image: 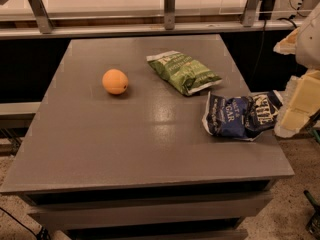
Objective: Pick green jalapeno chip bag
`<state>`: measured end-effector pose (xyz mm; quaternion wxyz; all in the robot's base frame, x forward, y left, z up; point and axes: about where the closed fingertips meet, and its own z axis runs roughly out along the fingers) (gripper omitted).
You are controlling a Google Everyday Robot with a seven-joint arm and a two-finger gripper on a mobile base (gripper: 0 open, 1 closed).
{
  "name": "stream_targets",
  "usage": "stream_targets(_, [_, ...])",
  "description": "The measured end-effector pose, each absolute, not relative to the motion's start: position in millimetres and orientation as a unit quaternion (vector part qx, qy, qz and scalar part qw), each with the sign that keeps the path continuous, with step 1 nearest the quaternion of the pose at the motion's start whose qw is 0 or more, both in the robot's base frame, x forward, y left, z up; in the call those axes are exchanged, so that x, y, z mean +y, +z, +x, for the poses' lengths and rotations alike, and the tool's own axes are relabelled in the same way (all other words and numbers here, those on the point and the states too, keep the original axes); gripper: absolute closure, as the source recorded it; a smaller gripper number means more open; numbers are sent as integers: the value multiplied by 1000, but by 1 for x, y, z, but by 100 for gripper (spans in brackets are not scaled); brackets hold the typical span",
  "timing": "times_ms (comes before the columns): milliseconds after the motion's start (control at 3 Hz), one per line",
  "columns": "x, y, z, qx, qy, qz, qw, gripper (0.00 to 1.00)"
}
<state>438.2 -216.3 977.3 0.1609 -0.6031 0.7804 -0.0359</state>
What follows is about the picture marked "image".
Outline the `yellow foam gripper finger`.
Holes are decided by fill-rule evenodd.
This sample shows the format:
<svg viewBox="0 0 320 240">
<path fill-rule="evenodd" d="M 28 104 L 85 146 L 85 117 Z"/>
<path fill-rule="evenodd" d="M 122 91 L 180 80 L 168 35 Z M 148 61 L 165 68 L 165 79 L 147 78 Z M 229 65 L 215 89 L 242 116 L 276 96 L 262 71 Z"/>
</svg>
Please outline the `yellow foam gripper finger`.
<svg viewBox="0 0 320 240">
<path fill-rule="evenodd" d="M 294 55 L 296 53 L 296 40 L 299 29 L 294 29 L 281 41 L 277 42 L 273 48 L 273 51 L 282 55 Z"/>
<path fill-rule="evenodd" d="M 292 76 L 282 97 L 274 132 L 278 137 L 291 138 L 320 110 L 320 71 L 309 69 L 301 77 Z"/>
</svg>

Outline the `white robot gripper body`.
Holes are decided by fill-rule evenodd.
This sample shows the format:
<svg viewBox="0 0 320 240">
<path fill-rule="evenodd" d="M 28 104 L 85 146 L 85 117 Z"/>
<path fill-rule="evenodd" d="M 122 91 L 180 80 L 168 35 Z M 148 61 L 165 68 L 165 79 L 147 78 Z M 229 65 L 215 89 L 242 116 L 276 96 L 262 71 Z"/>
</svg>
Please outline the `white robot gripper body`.
<svg viewBox="0 0 320 240">
<path fill-rule="evenodd" d="M 296 61 L 309 69 L 320 69 L 320 3 L 299 28 Z"/>
</svg>

